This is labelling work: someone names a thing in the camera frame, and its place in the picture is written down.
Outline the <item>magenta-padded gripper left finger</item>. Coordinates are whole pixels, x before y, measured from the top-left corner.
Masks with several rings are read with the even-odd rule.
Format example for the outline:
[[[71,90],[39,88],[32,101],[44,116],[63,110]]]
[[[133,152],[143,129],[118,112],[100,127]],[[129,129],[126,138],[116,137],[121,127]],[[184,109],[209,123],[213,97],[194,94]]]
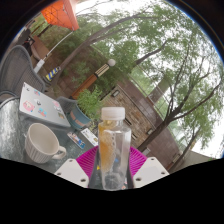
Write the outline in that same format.
[[[98,147],[89,149],[77,158],[69,157],[55,175],[84,188],[99,189]]]

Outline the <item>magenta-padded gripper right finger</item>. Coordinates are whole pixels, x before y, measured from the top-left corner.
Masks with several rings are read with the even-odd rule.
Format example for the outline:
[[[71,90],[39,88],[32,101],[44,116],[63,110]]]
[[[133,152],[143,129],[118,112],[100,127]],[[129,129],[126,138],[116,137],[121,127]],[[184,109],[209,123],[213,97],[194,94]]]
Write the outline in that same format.
[[[130,148],[127,171],[129,188],[140,188],[168,175],[168,171],[156,157],[146,157],[139,150]]]

